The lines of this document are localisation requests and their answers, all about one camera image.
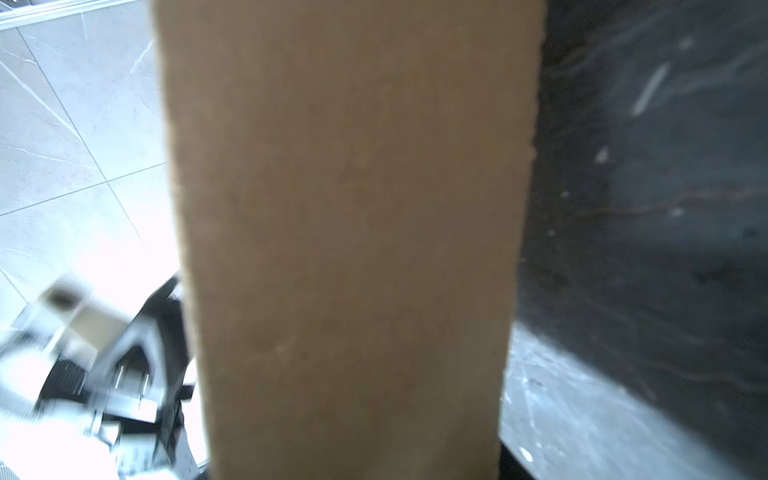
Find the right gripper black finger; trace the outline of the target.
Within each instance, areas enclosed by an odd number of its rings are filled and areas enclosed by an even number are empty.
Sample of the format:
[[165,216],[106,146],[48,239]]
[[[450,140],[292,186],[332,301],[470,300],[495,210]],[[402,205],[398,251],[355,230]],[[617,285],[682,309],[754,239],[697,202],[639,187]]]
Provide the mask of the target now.
[[534,477],[506,446],[502,446],[499,458],[499,480],[534,480]]

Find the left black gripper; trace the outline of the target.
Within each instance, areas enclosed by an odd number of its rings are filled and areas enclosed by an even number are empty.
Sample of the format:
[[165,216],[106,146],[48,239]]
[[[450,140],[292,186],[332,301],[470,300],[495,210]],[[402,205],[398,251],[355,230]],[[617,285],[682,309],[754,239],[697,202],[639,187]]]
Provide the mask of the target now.
[[191,357],[178,283],[170,277],[132,319],[73,284],[55,284],[43,298],[62,327],[36,406],[71,407],[90,420],[86,433],[108,445],[121,479],[198,476],[182,409],[194,389],[184,383]]

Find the cardboard sheet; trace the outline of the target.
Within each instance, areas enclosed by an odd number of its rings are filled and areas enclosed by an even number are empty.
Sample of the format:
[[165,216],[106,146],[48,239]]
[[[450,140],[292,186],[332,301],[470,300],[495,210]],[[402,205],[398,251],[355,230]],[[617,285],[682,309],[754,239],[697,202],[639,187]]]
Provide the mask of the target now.
[[157,1],[214,479],[494,479],[542,1]]

